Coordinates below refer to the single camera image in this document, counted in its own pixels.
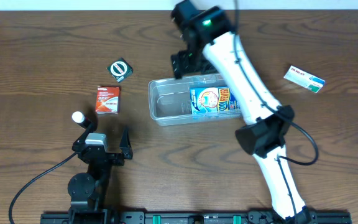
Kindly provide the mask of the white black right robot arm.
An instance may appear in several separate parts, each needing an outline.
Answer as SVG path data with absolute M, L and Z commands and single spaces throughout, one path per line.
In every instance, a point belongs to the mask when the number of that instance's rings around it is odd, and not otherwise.
M 250 62 L 239 37 L 239 12 L 231 23 L 217 6 L 201 11 L 191 1 L 180 1 L 171 12 L 187 49 L 171 56 L 176 79 L 198 72 L 210 64 L 223 77 L 239 102 L 245 126 L 236 130 L 241 148 L 257 161 L 272 198 L 274 212 L 284 223 L 314 223 L 313 216 L 300 197 L 286 155 L 285 135 L 294 127 L 311 143 L 315 140 L 294 123 L 295 112 L 283 106 L 272 94 Z

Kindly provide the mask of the blue cool fever box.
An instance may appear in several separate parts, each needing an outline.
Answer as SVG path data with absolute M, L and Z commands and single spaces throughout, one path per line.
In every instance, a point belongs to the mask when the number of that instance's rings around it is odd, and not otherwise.
M 226 86 L 190 89 L 192 114 L 240 113 L 240 105 Z

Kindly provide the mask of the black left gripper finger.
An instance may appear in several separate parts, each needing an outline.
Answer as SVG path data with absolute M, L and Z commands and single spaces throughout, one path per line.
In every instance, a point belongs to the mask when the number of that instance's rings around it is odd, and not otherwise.
M 93 122 L 83 122 L 79 125 L 84 129 L 83 134 L 76 140 L 77 144 L 84 144 L 87 136 L 97 130 L 97 125 Z
M 122 155 L 124 156 L 124 159 L 132 159 L 133 158 L 133 150 L 132 150 L 131 142 L 129 139 L 128 128 L 124 128 L 124 130 L 123 130 L 119 148 L 122 152 Z

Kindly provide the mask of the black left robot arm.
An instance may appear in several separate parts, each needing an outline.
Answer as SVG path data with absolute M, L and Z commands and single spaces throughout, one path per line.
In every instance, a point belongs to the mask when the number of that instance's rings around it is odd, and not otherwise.
M 74 211 L 101 210 L 112 167 L 123 166 L 133 158 L 127 128 L 123 130 L 118 153 L 108 152 L 106 135 L 95 130 L 95 124 L 89 125 L 72 146 L 78 158 L 88 165 L 86 172 L 74 175 L 68 183 L 70 209 Z

